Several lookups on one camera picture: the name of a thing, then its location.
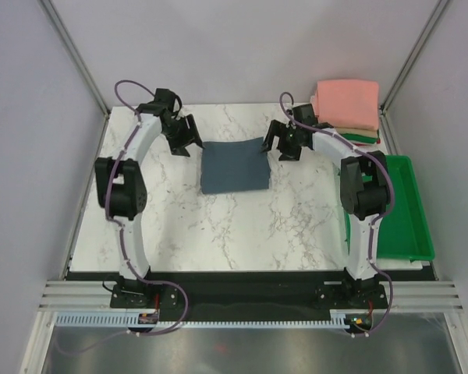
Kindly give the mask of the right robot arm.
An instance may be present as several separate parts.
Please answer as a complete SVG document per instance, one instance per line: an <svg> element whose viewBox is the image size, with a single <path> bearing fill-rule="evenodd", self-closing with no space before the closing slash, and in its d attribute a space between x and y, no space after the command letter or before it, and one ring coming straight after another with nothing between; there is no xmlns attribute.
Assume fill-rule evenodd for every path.
<svg viewBox="0 0 468 374"><path fill-rule="evenodd" d="M327 122L318 122L311 104L284 109L287 122L270 122L261 152L272 149L278 138L280 161L297 161L304 147L324 154L339 170L339 197L349 216L349 255L346 272L353 279L342 286L343 301L362 305L370 297L364 282L378 273L379 228L392 212L395 191L388 174L386 155L366 151L341 136Z"/></svg>

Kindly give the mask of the blue-grey t-shirt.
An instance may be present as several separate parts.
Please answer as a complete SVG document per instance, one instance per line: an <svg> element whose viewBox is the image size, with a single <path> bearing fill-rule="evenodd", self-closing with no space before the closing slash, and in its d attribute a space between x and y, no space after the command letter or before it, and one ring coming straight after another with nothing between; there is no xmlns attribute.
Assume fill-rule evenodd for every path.
<svg viewBox="0 0 468 374"><path fill-rule="evenodd" d="M206 142L201 156L200 189L204 195L269 189L271 168L261 152L264 138Z"/></svg>

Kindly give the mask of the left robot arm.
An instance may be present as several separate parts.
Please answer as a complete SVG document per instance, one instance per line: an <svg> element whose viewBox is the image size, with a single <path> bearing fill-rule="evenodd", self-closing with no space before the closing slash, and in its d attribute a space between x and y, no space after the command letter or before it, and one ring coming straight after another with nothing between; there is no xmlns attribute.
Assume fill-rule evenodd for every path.
<svg viewBox="0 0 468 374"><path fill-rule="evenodd" d="M133 109L133 127L111 157L94 163L97 201L108 222L115 225L119 252L119 275L133 282L128 296L138 306L154 301L157 281L149 279L151 266L144 251L142 215L147 206L147 187L141 164L153 142L164 136L171 155L189 157L187 147L202 147L192 115L182 115L180 97L170 89L157 88L153 100Z"/></svg>

